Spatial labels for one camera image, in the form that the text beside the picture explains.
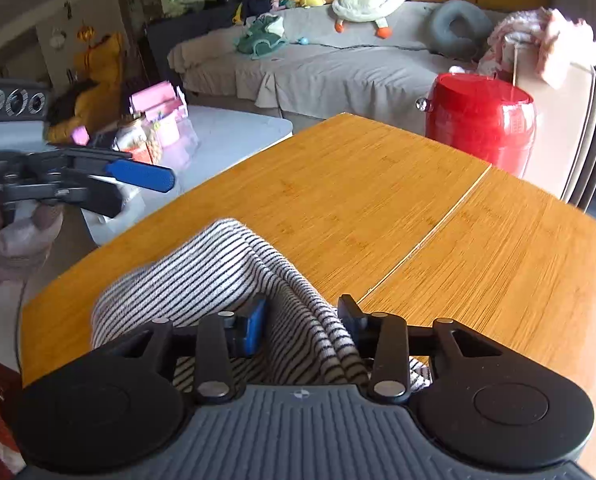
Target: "sofa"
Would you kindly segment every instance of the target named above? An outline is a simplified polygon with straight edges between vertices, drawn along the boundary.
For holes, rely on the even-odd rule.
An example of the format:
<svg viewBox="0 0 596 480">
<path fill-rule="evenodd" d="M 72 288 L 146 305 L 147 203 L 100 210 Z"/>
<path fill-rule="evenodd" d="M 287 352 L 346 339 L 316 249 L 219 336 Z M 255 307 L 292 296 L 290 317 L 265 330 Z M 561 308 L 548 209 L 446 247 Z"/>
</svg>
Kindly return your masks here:
<svg viewBox="0 0 596 480">
<path fill-rule="evenodd" d="M 415 101 L 438 74 L 468 67 L 428 50 L 425 23 L 438 5 L 405 2 L 390 15 L 393 35 L 386 40 L 376 37 L 373 23 L 348 23 L 337 33 L 331 6 L 281 10 L 290 44 L 270 56 L 236 52 L 243 27 L 234 26 L 178 44 L 169 65 L 192 104 L 284 117 L 294 133 L 350 112 L 423 135 Z M 494 24 L 506 15 L 487 12 Z M 308 45 L 297 44 L 303 37 Z"/>
<path fill-rule="evenodd" d="M 350 112 L 424 135 L 426 114 L 415 101 L 427 96 L 438 74 L 468 66 L 427 50 L 425 21 L 437 5 L 403 4 L 389 17 L 394 34 L 388 40 L 376 38 L 371 23 L 334 32 L 329 6 L 288 9 L 278 14 L 292 44 L 271 56 L 252 60 L 235 52 L 243 28 L 231 27 L 177 45 L 169 63 L 191 103 L 283 117 L 294 133 Z M 493 23 L 506 16 L 487 12 Z M 302 36 L 309 45 L 294 44 Z M 538 112 L 524 179 L 567 201 L 593 136 L 595 71 L 572 64 L 555 90 L 536 75 L 537 57 L 536 47 L 522 48 L 515 67 L 517 85 L 534 97 Z"/>
</svg>

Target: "cable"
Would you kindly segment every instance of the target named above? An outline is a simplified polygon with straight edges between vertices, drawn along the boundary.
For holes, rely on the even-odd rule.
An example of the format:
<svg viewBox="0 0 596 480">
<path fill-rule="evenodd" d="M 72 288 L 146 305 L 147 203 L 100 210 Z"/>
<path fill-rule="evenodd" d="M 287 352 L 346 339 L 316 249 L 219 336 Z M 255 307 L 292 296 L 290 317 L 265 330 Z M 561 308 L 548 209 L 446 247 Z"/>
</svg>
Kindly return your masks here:
<svg viewBox="0 0 596 480">
<path fill-rule="evenodd" d="M 15 363 L 17 364 L 20 376 L 22 375 L 22 360 L 20 359 L 20 320 L 22 319 L 22 304 L 24 303 L 24 293 L 26 292 L 27 283 L 29 283 L 27 280 L 22 282 L 20 300 L 18 301 L 17 310 L 15 311 L 14 352 Z"/>
</svg>

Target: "white table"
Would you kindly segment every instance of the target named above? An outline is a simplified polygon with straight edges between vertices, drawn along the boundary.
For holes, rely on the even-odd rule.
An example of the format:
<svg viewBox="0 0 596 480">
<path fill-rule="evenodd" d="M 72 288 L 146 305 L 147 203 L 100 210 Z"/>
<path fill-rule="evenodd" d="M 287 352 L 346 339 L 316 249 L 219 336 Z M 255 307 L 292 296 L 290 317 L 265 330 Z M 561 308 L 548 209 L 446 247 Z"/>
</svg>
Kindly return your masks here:
<svg viewBox="0 0 596 480">
<path fill-rule="evenodd" d="M 288 139 L 293 130 L 291 122 L 285 119 L 203 106 L 190 106 L 189 118 L 200 139 L 196 152 L 193 153 L 188 137 L 182 136 L 163 150 L 160 161 L 161 166 L 174 170 L 174 189 L 158 193 L 123 186 L 130 200 L 116 218 L 105 218 L 82 210 L 91 237 L 98 246 L 110 242 L 188 190 Z"/>
</svg>

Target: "green cloth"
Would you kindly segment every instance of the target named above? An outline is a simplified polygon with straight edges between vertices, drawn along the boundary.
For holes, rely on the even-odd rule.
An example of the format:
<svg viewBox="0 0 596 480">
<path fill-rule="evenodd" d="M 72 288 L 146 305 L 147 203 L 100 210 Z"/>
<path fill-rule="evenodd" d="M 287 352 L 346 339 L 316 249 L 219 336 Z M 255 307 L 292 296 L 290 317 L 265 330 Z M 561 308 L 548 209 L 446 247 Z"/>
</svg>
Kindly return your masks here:
<svg viewBox="0 0 596 480">
<path fill-rule="evenodd" d="M 242 54 L 251 54 L 251 59 L 258 59 L 267 56 L 286 45 L 288 40 L 273 32 L 268 32 L 267 27 L 271 25 L 277 16 L 260 16 L 247 29 L 246 33 L 238 41 L 237 49 Z"/>
</svg>

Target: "metal screw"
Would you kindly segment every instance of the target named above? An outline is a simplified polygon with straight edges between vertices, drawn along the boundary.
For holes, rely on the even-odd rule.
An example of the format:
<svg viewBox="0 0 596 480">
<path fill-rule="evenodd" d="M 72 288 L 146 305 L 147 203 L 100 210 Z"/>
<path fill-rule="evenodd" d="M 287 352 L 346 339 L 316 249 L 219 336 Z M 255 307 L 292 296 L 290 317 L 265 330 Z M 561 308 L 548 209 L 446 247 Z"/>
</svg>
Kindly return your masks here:
<svg viewBox="0 0 596 480">
<path fill-rule="evenodd" d="M 225 328 L 233 328 L 236 325 L 236 313 L 230 310 L 223 310 L 218 313 L 222 317 L 222 322 Z"/>
<path fill-rule="evenodd" d="M 229 392 L 229 387 L 221 381 L 206 381 L 198 386 L 198 393 L 209 399 L 224 397 Z"/>
<path fill-rule="evenodd" d="M 380 381 L 373 387 L 373 390 L 379 396 L 394 399 L 404 394 L 406 388 L 404 384 L 398 381 Z"/>
<path fill-rule="evenodd" d="M 429 104 L 429 99 L 426 99 L 424 97 L 421 97 L 420 99 L 415 101 L 415 107 L 421 112 L 426 112 L 430 108 Z"/>
</svg>

